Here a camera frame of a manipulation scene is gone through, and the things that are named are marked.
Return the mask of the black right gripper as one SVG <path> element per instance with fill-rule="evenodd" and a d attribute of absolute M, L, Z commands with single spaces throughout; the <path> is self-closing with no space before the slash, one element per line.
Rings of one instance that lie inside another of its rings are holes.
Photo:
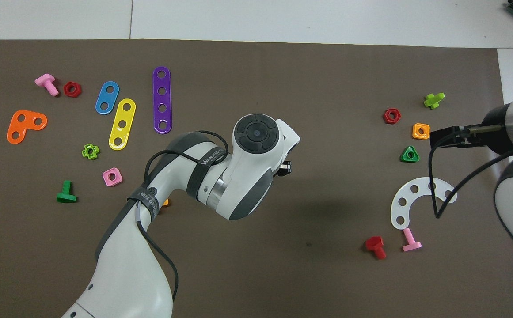
<path fill-rule="evenodd" d="M 482 142 L 491 151 L 502 155 L 512 149 L 512 141 L 509 139 L 507 129 L 505 128 L 505 115 L 507 114 L 509 104 L 495 107 L 489 111 L 481 125 L 501 125 L 502 127 L 493 132 L 485 132 L 481 137 Z M 462 137 L 466 127 L 462 125 L 453 125 L 444 129 L 433 130 L 430 132 L 431 148 L 466 148 L 466 139 Z"/>

